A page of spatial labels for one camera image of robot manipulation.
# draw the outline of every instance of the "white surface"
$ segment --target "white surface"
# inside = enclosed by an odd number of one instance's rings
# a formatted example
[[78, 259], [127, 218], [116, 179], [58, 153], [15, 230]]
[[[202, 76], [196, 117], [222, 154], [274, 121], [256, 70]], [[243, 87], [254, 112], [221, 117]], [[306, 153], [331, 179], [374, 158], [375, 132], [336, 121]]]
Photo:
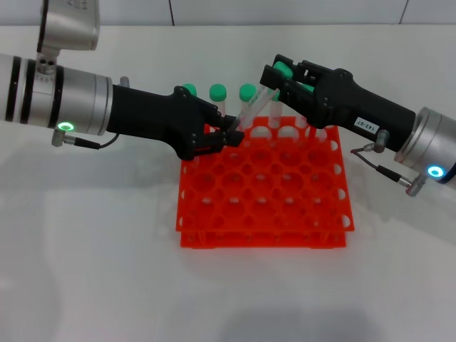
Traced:
[[410, 0], [403, 24], [454, 24], [456, 2], [453, 0]]
[[[0, 25], [39, 25], [42, 0], [1, 0]], [[100, 0], [104, 25], [171, 25], [168, 0]]]
[[[60, 62], [157, 93], [193, 82], [208, 98], [222, 82], [234, 114], [238, 87], [282, 53], [456, 118], [455, 34], [111, 27], [96, 52]], [[33, 56], [37, 36], [0, 28], [0, 52]], [[1, 123], [0, 341], [453, 341], [456, 193], [432, 183], [408, 198], [349, 155], [363, 138], [343, 130], [341, 140], [356, 226], [348, 248], [194, 251], [174, 233], [179, 161], [167, 146], [121, 138], [104, 151], [55, 149], [50, 130]], [[390, 152], [370, 157], [404, 172]]]
[[172, 0], [176, 25], [399, 24], [406, 0]]

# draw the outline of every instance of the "white table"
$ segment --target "white table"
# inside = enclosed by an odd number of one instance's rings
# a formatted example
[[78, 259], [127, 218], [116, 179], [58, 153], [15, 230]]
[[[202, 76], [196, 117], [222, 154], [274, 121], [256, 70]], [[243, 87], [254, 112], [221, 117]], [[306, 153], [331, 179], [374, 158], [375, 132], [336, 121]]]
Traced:
[[[0, 28], [0, 51], [34, 57], [36, 27]], [[276, 53], [342, 67], [363, 87], [456, 118], [456, 26], [104, 27], [64, 66], [171, 93], [237, 92]], [[99, 141], [111, 138], [110, 134]], [[93, 152], [0, 124], [1, 342], [421, 342], [456, 331], [456, 192], [418, 198], [360, 164], [341, 130], [356, 231], [348, 247], [179, 248], [180, 161], [121, 137]], [[376, 162], [410, 173], [393, 154]]]

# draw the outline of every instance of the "white wall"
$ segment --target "white wall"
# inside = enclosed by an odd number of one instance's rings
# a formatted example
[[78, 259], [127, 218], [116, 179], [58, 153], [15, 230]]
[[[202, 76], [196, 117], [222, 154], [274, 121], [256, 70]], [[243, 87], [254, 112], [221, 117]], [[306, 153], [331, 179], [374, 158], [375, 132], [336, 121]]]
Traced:
[[[0, 25], [39, 23], [41, 0], [0, 2]], [[102, 24], [172, 25], [170, 4], [176, 25], [456, 24], [455, 0], [100, 0]]]

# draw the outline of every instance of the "black band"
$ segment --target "black band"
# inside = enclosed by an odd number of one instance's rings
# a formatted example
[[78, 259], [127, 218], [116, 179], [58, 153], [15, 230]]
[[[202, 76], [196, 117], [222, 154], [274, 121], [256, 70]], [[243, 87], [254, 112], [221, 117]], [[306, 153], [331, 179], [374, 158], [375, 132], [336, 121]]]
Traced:
[[27, 63], [27, 76], [26, 76], [26, 88], [24, 91], [24, 100], [22, 101], [21, 111], [21, 123], [29, 123], [30, 107], [31, 107], [31, 96], [33, 94], [33, 82], [35, 81], [35, 61], [32, 59], [28, 60]]
[[63, 66], [57, 66], [56, 87], [54, 89], [54, 99], [52, 101], [51, 117], [49, 118], [48, 128], [55, 128], [57, 125], [58, 114], [60, 112], [60, 104], [62, 103], [62, 89], [64, 79], [63, 70]]
[[447, 184], [450, 180], [453, 179], [453, 177], [456, 175], [456, 163], [453, 165], [453, 167], [448, 171], [448, 173], [440, 178], [437, 183], [440, 184]]
[[36, 48], [36, 51], [39, 53], [41, 53], [41, 49], [43, 48], [44, 34], [46, 32], [46, 20], [48, 18], [48, 9], [49, 9], [49, 0], [43, 0], [43, 7], [42, 7], [43, 13], [41, 14], [40, 35], [38, 38], [38, 47]]
[[11, 69], [11, 80], [9, 81], [8, 103], [6, 104], [5, 121], [13, 121], [14, 108], [16, 107], [17, 83], [21, 71], [21, 57], [14, 57], [13, 68]]

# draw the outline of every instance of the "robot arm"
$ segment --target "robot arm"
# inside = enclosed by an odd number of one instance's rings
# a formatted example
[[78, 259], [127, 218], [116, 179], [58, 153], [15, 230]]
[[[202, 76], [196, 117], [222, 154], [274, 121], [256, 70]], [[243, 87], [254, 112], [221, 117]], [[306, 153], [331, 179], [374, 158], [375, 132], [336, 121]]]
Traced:
[[[416, 196], [431, 178], [456, 189], [456, 121], [429, 108], [418, 115], [373, 94], [353, 80], [346, 70], [331, 70], [277, 55], [274, 64], [283, 63], [288, 73], [265, 66], [261, 84], [279, 89], [279, 100], [306, 117], [316, 128], [338, 125], [374, 143], [351, 152], [379, 173], [407, 187]], [[394, 152], [395, 161], [419, 173], [409, 181], [398, 173], [369, 162], [360, 152]]]
[[95, 49], [99, 25], [97, 0], [44, 0], [36, 60], [0, 54], [0, 119], [54, 129], [56, 146], [105, 147], [68, 131], [161, 140], [183, 160], [239, 145], [244, 133], [228, 131], [235, 118], [183, 87], [157, 95], [57, 65], [61, 49]]

